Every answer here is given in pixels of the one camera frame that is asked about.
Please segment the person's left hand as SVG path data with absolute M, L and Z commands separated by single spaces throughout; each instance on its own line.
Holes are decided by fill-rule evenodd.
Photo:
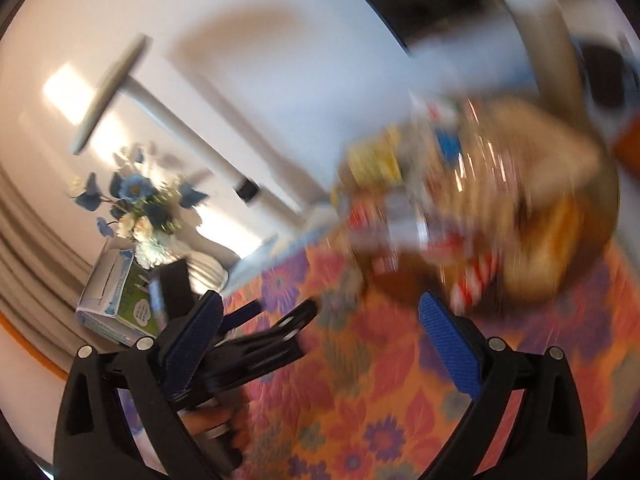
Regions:
M 222 405 L 206 406 L 181 416 L 183 425 L 192 437 L 205 436 L 212 430 L 227 426 L 232 430 L 232 446 L 244 452 L 250 446 L 250 427 L 248 426 L 248 403 L 230 410 Z

